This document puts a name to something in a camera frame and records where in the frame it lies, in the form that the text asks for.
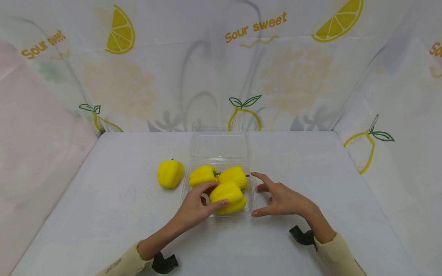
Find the sleeve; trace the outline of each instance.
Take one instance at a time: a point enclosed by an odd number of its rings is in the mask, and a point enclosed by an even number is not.
[[[137,251],[141,241],[132,245],[120,258],[105,267],[96,276],[135,276],[141,270],[152,268],[153,259],[144,261]]]
[[[316,237],[314,239],[319,257],[328,266],[333,276],[367,276],[353,257],[341,234],[336,233],[333,240],[325,244],[321,244]]]

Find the person's left hand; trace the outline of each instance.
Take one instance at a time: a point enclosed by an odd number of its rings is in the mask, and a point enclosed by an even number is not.
[[[170,220],[170,223],[179,227],[182,232],[185,232],[229,204],[227,199],[223,199],[206,205],[206,199],[201,195],[203,193],[210,193],[218,185],[219,183],[214,181],[204,182],[187,193],[181,207]]]

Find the black clip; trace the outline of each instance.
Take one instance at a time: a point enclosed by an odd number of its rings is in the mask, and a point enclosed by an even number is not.
[[[153,257],[152,268],[157,273],[167,274],[177,266],[178,262],[176,261],[175,254],[167,259],[164,259],[163,254],[159,252]]]
[[[313,238],[314,234],[312,230],[308,230],[307,232],[303,233],[298,226],[295,226],[290,229],[289,232],[295,238],[295,241],[297,243],[304,246],[309,246],[313,244],[315,246],[315,250],[318,251],[318,247],[316,246],[315,240]]]

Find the bell pepper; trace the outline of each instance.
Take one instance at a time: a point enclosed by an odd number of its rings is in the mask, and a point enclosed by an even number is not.
[[[183,175],[183,163],[174,159],[160,163],[158,167],[158,183],[161,187],[175,188]]]
[[[219,173],[214,166],[202,165],[189,175],[189,184],[194,188],[196,185],[206,181],[218,182],[218,175]]]
[[[241,189],[234,181],[227,181],[218,185],[209,195],[211,203],[219,200],[228,199],[229,204],[218,211],[219,214],[228,214],[238,212],[246,205]]]
[[[224,183],[227,181],[234,181],[241,191],[248,188],[248,183],[246,177],[250,175],[245,174],[243,168],[241,167],[231,167],[223,171],[219,176],[219,182]]]

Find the table surface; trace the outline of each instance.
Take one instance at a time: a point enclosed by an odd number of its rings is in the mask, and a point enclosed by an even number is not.
[[[159,163],[189,159],[191,132],[105,133],[46,220],[12,276],[94,275],[161,228],[182,185],[157,184]],[[368,275],[417,275],[402,245],[333,132],[251,132],[252,170],[316,202]],[[255,208],[267,198],[255,194]],[[209,218],[162,252],[170,275],[328,275],[312,246],[288,230],[298,216]]]

